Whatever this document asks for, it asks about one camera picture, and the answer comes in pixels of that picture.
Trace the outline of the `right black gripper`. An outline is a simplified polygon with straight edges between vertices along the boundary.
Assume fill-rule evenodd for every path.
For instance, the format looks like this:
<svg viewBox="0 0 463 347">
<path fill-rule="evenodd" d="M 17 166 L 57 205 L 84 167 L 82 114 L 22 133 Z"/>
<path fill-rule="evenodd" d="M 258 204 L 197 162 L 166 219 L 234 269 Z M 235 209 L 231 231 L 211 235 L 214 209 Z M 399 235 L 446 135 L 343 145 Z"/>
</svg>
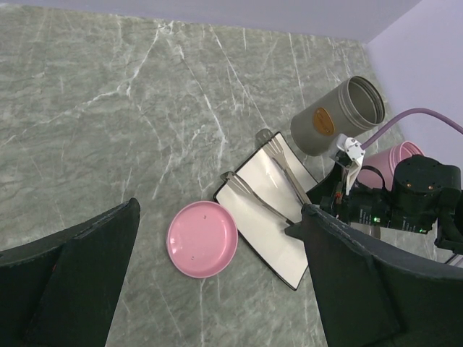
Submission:
<svg viewBox="0 0 463 347">
<path fill-rule="evenodd" d="M 393 206 L 391 193 L 382 173 L 378 169 L 372 172 L 381 179 L 381 187 L 370 188 L 356 180 L 346 193 L 346 171 L 334 169 L 307 195 L 314 205 L 346 224 L 387 227 Z"/>
</svg>

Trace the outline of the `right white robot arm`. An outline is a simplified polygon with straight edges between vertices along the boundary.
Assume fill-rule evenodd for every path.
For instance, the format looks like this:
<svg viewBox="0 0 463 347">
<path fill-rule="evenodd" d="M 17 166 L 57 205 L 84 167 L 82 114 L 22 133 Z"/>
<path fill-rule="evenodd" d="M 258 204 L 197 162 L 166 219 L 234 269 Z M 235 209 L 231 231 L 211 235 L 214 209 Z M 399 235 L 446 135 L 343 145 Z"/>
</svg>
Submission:
<svg viewBox="0 0 463 347">
<path fill-rule="evenodd" d="M 438 226 L 435 245 L 462 253 L 461 171 L 456 166 L 413 155 L 395 168 L 392 187 L 378 168 L 363 166 L 381 182 L 370 188 L 359 180 L 347 189 L 344 168 L 335 164 L 327 177 L 307 192 L 310 201 L 345 223 L 427 234 Z"/>
</svg>

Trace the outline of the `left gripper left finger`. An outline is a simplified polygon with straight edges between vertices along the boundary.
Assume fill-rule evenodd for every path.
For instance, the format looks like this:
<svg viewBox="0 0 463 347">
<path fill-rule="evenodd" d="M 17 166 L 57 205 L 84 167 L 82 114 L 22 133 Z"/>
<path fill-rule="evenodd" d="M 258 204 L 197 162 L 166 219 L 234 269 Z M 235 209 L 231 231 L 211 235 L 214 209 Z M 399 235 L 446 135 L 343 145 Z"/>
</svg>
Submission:
<svg viewBox="0 0 463 347">
<path fill-rule="evenodd" d="M 140 224 L 132 198 L 1 252 L 2 346 L 104 346 Z"/>
</svg>

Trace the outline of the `metal tongs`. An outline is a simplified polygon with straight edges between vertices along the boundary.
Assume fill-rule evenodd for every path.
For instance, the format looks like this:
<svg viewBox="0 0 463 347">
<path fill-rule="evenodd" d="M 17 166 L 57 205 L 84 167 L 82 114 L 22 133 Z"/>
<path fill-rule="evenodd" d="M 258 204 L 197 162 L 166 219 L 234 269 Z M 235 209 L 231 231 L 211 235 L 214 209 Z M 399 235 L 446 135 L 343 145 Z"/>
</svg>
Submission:
<svg viewBox="0 0 463 347">
<path fill-rule="evenodd" d="M 235 171 L 221 174 L 222 186 L 214 198 L 236 213 L 271 214 L 287 225 L 300 221 L 302 195 L 316 184 L 280 132 L 261 129 L 257 149 Z"/>
</svg>

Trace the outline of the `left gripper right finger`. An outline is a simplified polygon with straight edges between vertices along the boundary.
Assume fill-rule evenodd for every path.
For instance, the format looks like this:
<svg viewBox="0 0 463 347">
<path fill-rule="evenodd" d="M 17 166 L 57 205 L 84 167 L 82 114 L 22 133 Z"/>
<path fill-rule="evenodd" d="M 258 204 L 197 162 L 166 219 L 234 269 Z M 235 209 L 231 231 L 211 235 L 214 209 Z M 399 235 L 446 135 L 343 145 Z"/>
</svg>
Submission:
<svg viewBox="0 0 463 347">
<path fill-rule="evenodd" d="M 460 346 L 462 269 L 405 252 L 314 205 L 286 234 L 305 246 L 330 346 Z"/>
</svg>

